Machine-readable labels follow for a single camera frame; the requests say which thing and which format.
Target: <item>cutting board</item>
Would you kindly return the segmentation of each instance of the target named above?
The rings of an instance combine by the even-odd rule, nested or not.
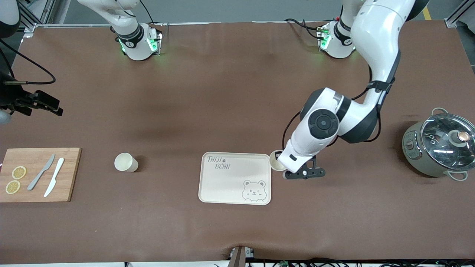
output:
[[[52,154],[55,154],[53,164],[43,173],[35,188],[28,191],[28,185],[43,169]],[[80,156],[81,149],[75,147],[8,149],[0,171],[0,202],[70,201]],[[56,177],[56,185],[47,197],[43,197],[59,158],[64,158],[64,163]],[[24,166],[27,169],[27,174],[18,180],[20,190],[10,195],[7,194],[5,188],[8,182],[14,180],[11,172],[18,166]]]

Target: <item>knife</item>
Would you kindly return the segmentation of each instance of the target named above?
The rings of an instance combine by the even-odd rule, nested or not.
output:
[[[47,197],[51,191],[53,190],[54,186],[56,185],[56,176],[58,175],[61,166],[63,166],[64,158],[59,158],[58,163],[56,164],[55,173],[51,178],[51,182],[49,182],[48,189],[46,189],[45,195],[43,197]]]
[[[40,177],[43,175],[44,172],[46,172],[50,167],[51,165],[53,164],[53,160],[55,159],[55,155],[51,155],[51,158],[49,158],[48,162],[46,163],[46,165],[43,167],[43,169],[38,173],[38,175],[36,176],[36,178],[31,181],[31,183],[28,185],[27,187],[27,190],[28,191],[31,191],[33,190],[33,188],[35,188],[35,185],[38,183],[38,180],[40,179]]]

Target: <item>table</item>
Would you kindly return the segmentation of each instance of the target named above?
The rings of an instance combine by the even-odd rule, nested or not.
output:
[[[201,156],[279,149],[312,91],[352,97],[365,88],[365,61],[358,53],[332,59],[285,23],[162,29],[162,55],[142,62],[125,57],[108,28],[38,28],[24,40],[21,52],[57,77],[24,89],[57,97],[64,115],[14,115],[0,127],[0,155],[83,152],[71,202],[0,205],[1,263],[218,260],[235,246],[278,259],[475,257],[475,173],[465,182],[424,177],[400,147],[434,107],[475,121],[475,76],[455,29],[408,22],[379,139],[325,149],[321,179],[273,172],[266,206],[200,202]],[[48,79],[19,58],[14,71]],[[121,152],[136,156],[138,172],[114,169]]]

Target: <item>tray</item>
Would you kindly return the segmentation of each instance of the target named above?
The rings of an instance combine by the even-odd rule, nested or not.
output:
[[[271,167],[265,154],[207,152],[201,158],[202,202],[267,205]]]

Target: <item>bear illustration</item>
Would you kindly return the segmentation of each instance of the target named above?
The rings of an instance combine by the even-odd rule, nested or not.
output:
[[[264,202],[264,199],[267,198],[266,190],[264,186],[266,183],[264,181],[251,182],[249,180],[244,181],[244,190],[242,191],[242,197],[244,201],[251,202]]]

